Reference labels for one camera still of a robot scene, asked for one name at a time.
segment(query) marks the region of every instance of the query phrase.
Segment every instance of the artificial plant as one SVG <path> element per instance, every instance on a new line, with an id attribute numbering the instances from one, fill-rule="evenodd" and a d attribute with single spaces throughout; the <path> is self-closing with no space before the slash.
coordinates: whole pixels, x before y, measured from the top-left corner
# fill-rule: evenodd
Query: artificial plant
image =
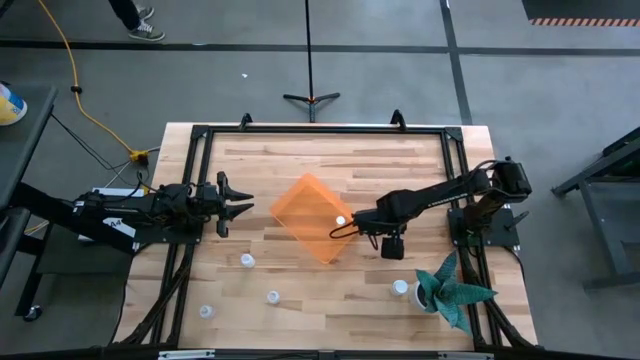
<path id="1" fill-rule="evenodd" d="M 416 276 L 425 293 L 424 299 L 421 299 L 425 304 L 424 311 L 439 311 L 451 327 L 457 327 L 471 335 L 469 320 L 459 305 L 490 299 L 497 292 L 481 286 L 459 283 L 456 279 L 457 262 L 454 250 L 434 275 L 424 270 L 416 270 Z"/>

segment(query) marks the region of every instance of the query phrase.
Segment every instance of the white pot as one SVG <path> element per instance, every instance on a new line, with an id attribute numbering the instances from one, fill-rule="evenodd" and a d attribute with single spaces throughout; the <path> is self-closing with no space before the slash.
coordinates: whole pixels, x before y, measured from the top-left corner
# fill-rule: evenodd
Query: white pot
<path id="1" fill-rule="evenodd" d="M 418 288 L 420 288 L 420 282 L 416 281 L 411 285 L 411 290 L 409 291 L 409 302 L 412 303 L 418 309 L 424 311 L 427 307 L 422 304 L 418 297 Z"/>

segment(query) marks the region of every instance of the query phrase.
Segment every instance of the tripod base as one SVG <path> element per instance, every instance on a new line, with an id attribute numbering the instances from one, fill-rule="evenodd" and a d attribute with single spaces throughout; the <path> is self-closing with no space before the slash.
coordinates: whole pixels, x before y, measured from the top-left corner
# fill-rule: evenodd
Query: tripod base
<path id="1" fill-rule="evenodd" d="M 340 93 L 333 93 L 333 94 L 328 94 L 328 95 L 323 95 L 318 97 L 308 97 L 308 98 L 297 96 L 297 95 L 284 94 L 282 95 L 282 97 L 287 100 L 297 100 L 307 104 L 307 106 L 309 106 L 309 122 L 315 123 L 316 122 L 316 105 L 318 105 L 323 100 L 339 98 Z"/>

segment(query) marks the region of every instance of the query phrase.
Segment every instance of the pants leg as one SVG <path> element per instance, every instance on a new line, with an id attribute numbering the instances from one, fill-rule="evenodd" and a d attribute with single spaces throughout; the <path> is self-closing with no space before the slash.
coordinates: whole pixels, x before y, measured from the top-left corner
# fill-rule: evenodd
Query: pants leg
<path id="1" fill-rule="evenodd" d="M 127 29 L 133 30 L 140 25 L 138 10 L 132 0 L 109 0 L 109 3 Z"/>

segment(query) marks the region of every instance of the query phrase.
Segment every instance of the small white cup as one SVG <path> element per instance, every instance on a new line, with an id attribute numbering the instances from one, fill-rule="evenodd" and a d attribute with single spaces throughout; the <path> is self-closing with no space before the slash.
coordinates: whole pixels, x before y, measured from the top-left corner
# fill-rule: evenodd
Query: small white cup
<path id="1" fill-rule="evenodd" d="M 267 294 L 267 302 L 271 305 L 278 305 L 280 302 L 280 294 L 277 291 L 269 291 Z"/>
<path id="2" fill-rule="evenodd" d="M 391 293 L 395 296 L 402 296 L 409 291 L 409 284 L 404 280 L 396 280 L 391 284 Z"/>
<path id="3" fill-rule="evenodd" d="M 242 263 L 242 266 L 246 268 L 252 268 L 256 266 L 256 259 L 254 259 L 251 254 L 242 254 L 242 256 L 240 257 L 240 262 Z"/>
<path id="4" fill-rule="evenodd" d="M 202 305 L 200 308 L 200 317 L 203 319 L 211 319 L 215 315 L 216 310 L 209 305 Z"/>

